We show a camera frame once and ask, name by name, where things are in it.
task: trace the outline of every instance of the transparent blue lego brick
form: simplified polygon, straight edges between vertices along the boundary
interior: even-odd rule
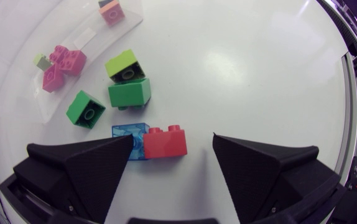
[[[133,150],[130,153],[130,161],[145,160],[144,140],[142,135],[148,133],[149,125],[146,123],[125,124],[112,126],[112,137],[133,134]]]

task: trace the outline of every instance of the plastic block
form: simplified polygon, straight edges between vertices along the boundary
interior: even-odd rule
[[[112,0],[98,0],[100,8],[104,7],[106,4],[110,3]]]
[[[67,75],[77,76],[85,66],[86,55],[81,50],[69,50],[64,53],[60,69]]]
[[[133,150],[130,161],[145,160],[143,134],[148,133],[149,125],[146,123],[125,124],[112,126],[112,137],[133,135]]]
[[[61,60],[64,58],[65,52],[67,52],[68,49],[64,46],[57,45],[54,47],[54,52],[50,54],[50,61],[54,63],[60,63]]]
[[[105,68],[109,78],[116,83],[145,77],[131,49],[109,60],[105,63]]]
[[[51,93],[64,85],[64,77],[58,64],[52,65],[43,74],[43,89]]]
[[[150,128],[144,134],[144,154],[146,159],[187,155],[184,130],[179,125],[169,126],[169,131]]]
[[[151,86],[148,78],[116,83],[108,88],[112,107],[125,110],[128,106],[144,106],[151,97]]]
[[[43,72],[52,66],[52,62],[42,53],[39,53],[35,56],[34,64]]]
[[[118,3],[118,1],[111,1],[99,9],[99,12],[109,26],[115,25],[117,22],[124,18],[121,5]]]
[[[97,99],[80,90],[69,106],[67,116],[74,125],[91,129],[104,110],[105,106]]]

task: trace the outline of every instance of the green lego brick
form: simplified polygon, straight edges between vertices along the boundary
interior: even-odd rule
[[[116,83],[142,79],[146,76],[131,49],[105,63],[105,69],[110,79]]]
[[[108,88],[112,107],[125,110],[128,106],[139,108],[151,97],[151,86],[148,78],[116,83]]]
[[[50,66],[52,66],[51,61],[47,59],[47,57],[42,53],[39,53],[35,56],[34,64],[42,71],[46,71],[48,68],[50,68]]]
[[[104,110],[105,106],[97,99],[80,90],[69,106],[67,116],[74,125],[91,129]]]

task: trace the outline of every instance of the pink lego brick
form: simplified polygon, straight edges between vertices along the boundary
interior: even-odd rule
[[[121,5],[118,3],[118,1],[111,1],[99,9],[99,12],[109,26],[116,24],[124,18]]]
[[[60,69],[67,75],[77,76],[85,66],[86,55],[80,50],[65,52],[64,59],[60,62]]]
[[[51,93],[64,85],[64,77],[59,65],[55,63],[43,75],[43,89]]]
[[[187,155],[184,130],[179,125],[169,126],[169,131],[150,128],[143,135],[144,155],[146,159]]]
[[[50,54],[50,61],[54,63],[60,63],[61,60],[64,58],[65,52],[67,52],[68,49],[64,46],[57,45],[54,47],[54,52]]]

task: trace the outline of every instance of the metal frame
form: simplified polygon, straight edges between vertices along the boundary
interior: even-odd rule
[[[345,128],[335,172],[341,176],[340,183],[347,181],[351,161],[357,157],[357,81],[354,73],[353,57],[347,53],[341,58],[345,74]]]

